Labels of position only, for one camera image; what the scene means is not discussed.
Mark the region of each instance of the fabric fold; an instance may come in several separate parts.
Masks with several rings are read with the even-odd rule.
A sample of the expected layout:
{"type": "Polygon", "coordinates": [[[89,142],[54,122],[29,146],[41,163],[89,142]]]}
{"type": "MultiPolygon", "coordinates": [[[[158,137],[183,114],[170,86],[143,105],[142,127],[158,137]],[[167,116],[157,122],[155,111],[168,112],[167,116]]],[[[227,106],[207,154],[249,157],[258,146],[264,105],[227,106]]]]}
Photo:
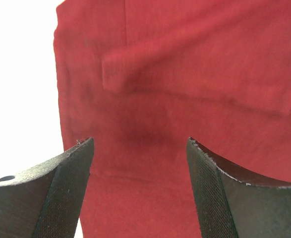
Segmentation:
{"type": "MultiPolygon", "coordinates": [[[[291,42],[285,37],[288,29],[281,31],[283,25],[277,29],[274,18],[268,19],[266,11],[278,9],[267,9],[270,2],[236,2],[180,28],[104,54],[104,88],[116,94],[146,91],[208,98],[290,115],[291,64],[286,61],[291,52],[281,51],[280,46],[287,48],[291,42]]],[[[277,14],[291,22],[291,7],[285,8],[277,14]]]]}

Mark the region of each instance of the red shirt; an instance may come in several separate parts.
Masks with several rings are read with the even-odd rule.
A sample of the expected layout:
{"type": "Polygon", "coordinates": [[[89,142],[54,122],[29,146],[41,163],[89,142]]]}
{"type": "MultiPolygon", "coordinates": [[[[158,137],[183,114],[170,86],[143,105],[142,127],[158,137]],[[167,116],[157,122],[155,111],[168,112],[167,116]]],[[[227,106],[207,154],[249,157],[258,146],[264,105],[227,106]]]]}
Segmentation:
{"type": "Polygon", "coordinates": [[[64,148],[95,139],[86,238],[196,238],[193,137],[291,181],[291,1],[66,0],[55,54],[64,148]]]}

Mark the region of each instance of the red cloth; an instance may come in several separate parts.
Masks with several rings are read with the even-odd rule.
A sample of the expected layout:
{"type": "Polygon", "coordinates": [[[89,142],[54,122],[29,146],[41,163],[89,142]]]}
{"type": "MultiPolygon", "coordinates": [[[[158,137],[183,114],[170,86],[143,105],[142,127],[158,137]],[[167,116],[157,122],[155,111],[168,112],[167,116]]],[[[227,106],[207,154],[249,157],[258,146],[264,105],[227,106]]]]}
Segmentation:
{"type": "Polygon", "coordinates": [[[92,136],[85,238],[196,238],[193,137],[291,181],[291,1],[66,0],[64,148],[92,136]]]}

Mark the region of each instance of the black object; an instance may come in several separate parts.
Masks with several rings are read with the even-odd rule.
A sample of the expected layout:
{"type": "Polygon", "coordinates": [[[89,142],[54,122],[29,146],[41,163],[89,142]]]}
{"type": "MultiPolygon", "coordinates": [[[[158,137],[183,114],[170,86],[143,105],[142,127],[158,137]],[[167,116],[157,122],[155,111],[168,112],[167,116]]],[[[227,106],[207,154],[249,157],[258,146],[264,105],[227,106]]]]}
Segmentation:
{"type": "Polygon", "coordinates": [[[73,238],[94,154],[89,138],[0,179],[0,238],[73,238]]]}
{"type": "Polygon", "coordinates": [[[291,183],[251,172],[192,138],[187,160],[203,238],[291,238],[291,183]]]}

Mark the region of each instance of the white background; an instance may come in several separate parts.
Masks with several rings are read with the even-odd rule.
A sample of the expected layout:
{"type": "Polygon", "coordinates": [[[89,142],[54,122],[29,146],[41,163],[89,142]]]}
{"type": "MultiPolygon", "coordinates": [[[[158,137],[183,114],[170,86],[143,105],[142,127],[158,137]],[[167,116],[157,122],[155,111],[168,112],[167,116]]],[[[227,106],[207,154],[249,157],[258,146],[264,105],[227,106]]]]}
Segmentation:
{"type": "Polygon", "coordinates": [[[0,0],[0,178],[63,152],[53,50],[61,2],[0,0]]]}

